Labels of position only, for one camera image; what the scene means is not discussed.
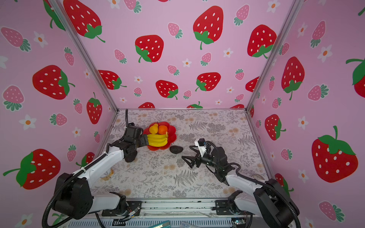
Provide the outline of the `dark fake avocado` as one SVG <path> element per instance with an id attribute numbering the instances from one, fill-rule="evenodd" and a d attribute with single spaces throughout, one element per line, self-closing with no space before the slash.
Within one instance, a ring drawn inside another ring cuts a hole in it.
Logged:
<path id="1" fill-rule="evenodd" d="M 173 154 L 180 154 L 183 151 L 183 147 L 173 145 L 169 148 L 170 152 Z"/>

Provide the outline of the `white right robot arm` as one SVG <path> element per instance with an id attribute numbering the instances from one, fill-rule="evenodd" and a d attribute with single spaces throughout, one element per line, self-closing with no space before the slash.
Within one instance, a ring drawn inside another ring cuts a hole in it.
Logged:
<path id="1" fill-rule="evenodd" d="M 288 228 L 292 224 L 301 227 L 298 207 L 277 180 L 261 181 L 241 174 L 241 166 L 228 162 L 222 147 L 203 138 L 189 148 L 196 155 L 182 159 L 190 168 L 205 165 L 219 182 L 237 189 L 228 198 L 228 208 L 233 213 L 247 211 L 260 216 L 271 228 Z"/>

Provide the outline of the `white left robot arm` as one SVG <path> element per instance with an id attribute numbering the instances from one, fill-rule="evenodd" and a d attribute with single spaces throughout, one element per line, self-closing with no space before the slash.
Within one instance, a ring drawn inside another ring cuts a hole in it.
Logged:
<path id="1" fill-rule="evenodd" d="M 55 192 L 44 211 L 41 225 L 48 228 L 48 216 L 51 210 L 66 215 L 66 218 L 54 227 L 58 228 L 71 219 L 81 219 L 87 214 L 111 210 L 117 215 L 128 212 L 126 197 L 111 192 L 105 196 L 93 196 L 91 187 L 116 163 L 136 158 L 137 149 L 148 145 L 143 129 L 133 123 L 127 124 L 122 138 L 106 146 L 106 151 L 90 164 L 81 167 L 72 174 L 64 173 L 58 177 Z"/>

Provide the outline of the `yellow fake lemon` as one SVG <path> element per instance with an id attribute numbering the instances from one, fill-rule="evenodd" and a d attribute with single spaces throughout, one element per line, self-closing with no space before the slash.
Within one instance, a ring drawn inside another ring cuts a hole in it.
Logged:
<path id="1" fill-rule="evenodd" d="M 150 134 L 156 135 L 159 132 L 159 125 L 155 123 L 154 125 L 150 126 L 149 128 Z"/>

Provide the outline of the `yellow fake banana bunch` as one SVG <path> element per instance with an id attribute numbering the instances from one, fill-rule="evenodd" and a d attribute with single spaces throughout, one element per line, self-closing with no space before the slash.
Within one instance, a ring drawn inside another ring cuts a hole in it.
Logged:
<path id="1" fill-rule="evenodd" d="M 168 144 L 168 133 L 164 135 L 149 134 L 147 135 L 149 146 L 153 147 L 163 147 Z"/>

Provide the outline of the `fake orange fruit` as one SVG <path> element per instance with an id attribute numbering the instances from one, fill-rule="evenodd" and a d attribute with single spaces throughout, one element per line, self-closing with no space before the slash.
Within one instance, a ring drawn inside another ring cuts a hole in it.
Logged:
<path id="1" fill-rule="evenodd" d="M 158 126 L 158 134 L 165 135 L 168 132 L 168 127 L 166 125 L 159 125 Z"/>

